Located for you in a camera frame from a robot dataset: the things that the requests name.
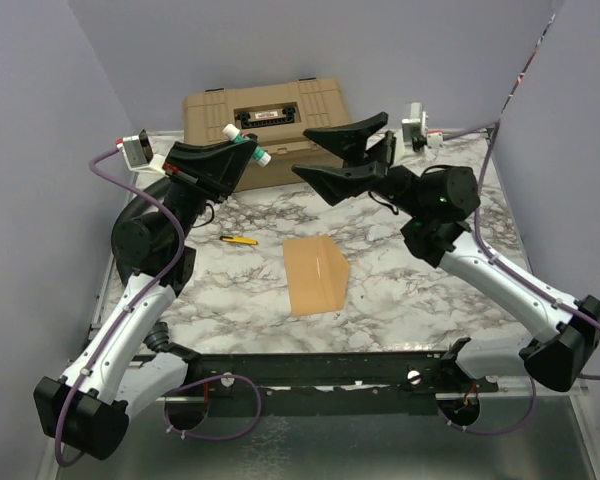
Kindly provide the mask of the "white green glue stick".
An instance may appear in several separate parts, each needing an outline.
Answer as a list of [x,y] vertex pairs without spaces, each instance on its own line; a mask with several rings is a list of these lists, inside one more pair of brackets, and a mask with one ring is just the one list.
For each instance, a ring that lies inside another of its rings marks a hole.
[[259,146],[254,138],[245,135],[234,124],[227,124],[223,128],[222,133],[226,137],[226,139],[231,141],[233,144],[246,144],[248,146],[247,150],[251,154],[250,161],[252,163],[257,164],[260,167],[265,167],[272,160],[271,155],[264,148]]

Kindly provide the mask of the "brown paper envelope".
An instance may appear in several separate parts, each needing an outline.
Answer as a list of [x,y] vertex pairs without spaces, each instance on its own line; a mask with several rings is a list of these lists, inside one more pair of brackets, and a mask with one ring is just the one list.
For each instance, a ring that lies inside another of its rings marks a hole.
[[301,317],[344,308],[350,265],[328,235],[282,243],[291,315]]

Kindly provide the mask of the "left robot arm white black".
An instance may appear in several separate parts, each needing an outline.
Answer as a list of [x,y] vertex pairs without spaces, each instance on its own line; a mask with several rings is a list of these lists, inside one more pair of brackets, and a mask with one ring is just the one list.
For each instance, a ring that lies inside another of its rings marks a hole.
[[254,137],[242,134],[211,146],[176,142],[155,165],[148,136],[140,132],[90,161],[95,175],[135,197],[111,233],[125,285],[121,299],[60,377],[44,377],[34,390],[59,466],[70,467],[85,455],[108,458],[136,412],[171,389],[186,395],[200,385],[201,371],[189,362],[195,355],[177,355],[170,346],[160,347],[138,373],[127,368],[192,276],[196,251],[186,238],[196,220],[233,193],[259,149]]

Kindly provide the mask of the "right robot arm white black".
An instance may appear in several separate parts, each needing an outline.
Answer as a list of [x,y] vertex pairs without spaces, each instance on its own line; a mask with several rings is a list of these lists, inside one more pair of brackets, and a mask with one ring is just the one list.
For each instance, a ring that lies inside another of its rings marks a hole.
[[571,389],[600,342],[600,300],[577,299],[509,261],[479,236],[480,185],[471,168],[434,166],[416,174],[396,162],[392,132],[369,146],[388,122],[381,112],[303,135],[342,161],[339,168],[295,166],[293,172],[329,205],[363,193],[409,215],[401,234],[411,255],[457,277],[522,324],[518,339],[463,338],[445,353],[441,383],[461,391],[487,376],[528,376],[557,392]]

